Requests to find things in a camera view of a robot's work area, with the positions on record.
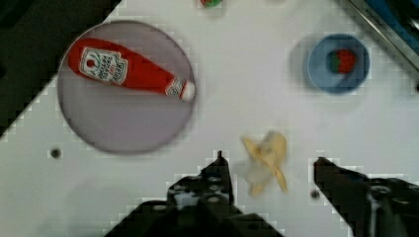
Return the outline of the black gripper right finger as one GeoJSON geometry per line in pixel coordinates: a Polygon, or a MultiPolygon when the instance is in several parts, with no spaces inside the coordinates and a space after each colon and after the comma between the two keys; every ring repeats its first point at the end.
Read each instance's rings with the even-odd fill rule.
{"type": "Polygon", "coordinates": [[[313,180],[354,237],[419,237],[416,185],[397,178],[369,178],[324,157],[313,163],[313,180]]]}

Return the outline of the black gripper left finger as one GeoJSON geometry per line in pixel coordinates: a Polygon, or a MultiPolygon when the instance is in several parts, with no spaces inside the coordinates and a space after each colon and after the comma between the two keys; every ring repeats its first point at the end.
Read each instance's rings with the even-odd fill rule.
{"type": "Polygon", "coordinates": [[[180,179],[164,200],[141,203],[104,237],[284,237],[260,215],[234,204],[221,152],[194,176],[180,179]]]}

